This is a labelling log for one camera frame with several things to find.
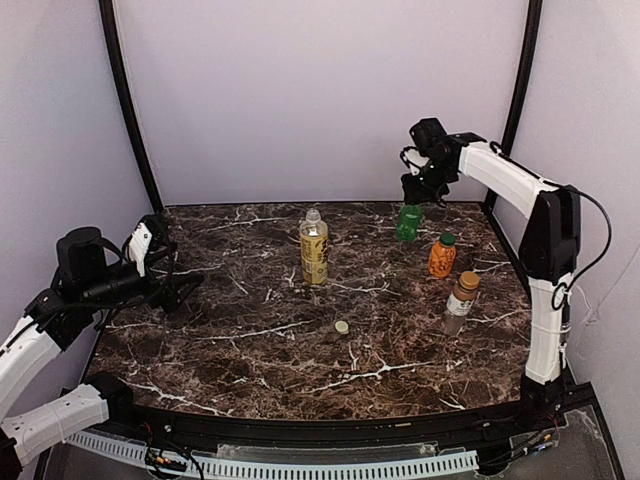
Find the pale green bottle cap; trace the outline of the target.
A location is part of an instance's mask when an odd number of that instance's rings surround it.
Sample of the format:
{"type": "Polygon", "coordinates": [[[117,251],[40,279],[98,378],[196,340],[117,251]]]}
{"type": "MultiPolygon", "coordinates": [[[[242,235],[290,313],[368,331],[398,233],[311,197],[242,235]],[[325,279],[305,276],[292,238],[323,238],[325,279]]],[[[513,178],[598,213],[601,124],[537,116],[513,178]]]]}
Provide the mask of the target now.
{"type": "Polygon", "coordinates": [[[347,335],[349,333],[349,325],[345,321],[336,321],[334,328],[340,335],[347,335]]]}

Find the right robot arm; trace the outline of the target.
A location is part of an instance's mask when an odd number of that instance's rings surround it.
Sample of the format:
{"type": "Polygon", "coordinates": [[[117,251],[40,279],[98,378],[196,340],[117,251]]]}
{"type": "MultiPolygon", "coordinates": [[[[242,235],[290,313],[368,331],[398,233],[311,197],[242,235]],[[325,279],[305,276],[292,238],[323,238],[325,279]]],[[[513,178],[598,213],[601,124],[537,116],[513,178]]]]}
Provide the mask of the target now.
{"type": "Polygon", "coordinates": [[[553,414],[565,396],[569,286],[580,251],[580,197],[572,187],[519,165],[497,142],[472,132],[449,134],[436,118],[420,120],[409,135],[413,143],[400,153],[408,169],[401,178],[406,203],[440,202],[449,184],[466,176],[507,201],[527,221],[517,258],[530,290],[530,347],[511,420],[530,429],[553,414]]]}

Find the yellow tea bottle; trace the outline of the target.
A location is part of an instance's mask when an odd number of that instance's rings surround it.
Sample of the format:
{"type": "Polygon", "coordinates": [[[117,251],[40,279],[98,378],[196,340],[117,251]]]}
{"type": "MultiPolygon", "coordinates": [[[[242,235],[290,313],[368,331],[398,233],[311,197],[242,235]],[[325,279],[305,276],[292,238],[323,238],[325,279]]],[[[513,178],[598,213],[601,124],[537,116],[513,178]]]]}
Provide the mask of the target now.
{"type": "Polygon", "coordinates": [[[329,228],[318,209],[310,208],[299,227],[304,280],[322,285],[328,279],[329,228]]]}

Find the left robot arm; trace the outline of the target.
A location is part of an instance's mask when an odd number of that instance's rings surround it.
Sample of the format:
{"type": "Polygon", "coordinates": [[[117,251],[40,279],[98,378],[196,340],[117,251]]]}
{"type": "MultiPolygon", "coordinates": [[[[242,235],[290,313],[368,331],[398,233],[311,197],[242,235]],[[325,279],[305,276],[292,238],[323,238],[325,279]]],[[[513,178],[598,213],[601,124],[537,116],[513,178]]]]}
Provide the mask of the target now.
{"type": "Polygon", "coordinates": [[[176,242],[158,215],[141,218],[122,246],[97,227],[74,229],[56,243],[50,286],[25,308],[1,345],[1,476],[16,479],[44,451],[95,425],[127,417],[133,392],[114,375],[90,376],[29,412],[8,412],[37,374],[89,326],[102,330],[139,306],[179,309],[204,280],[175,273],[176,242]]]}

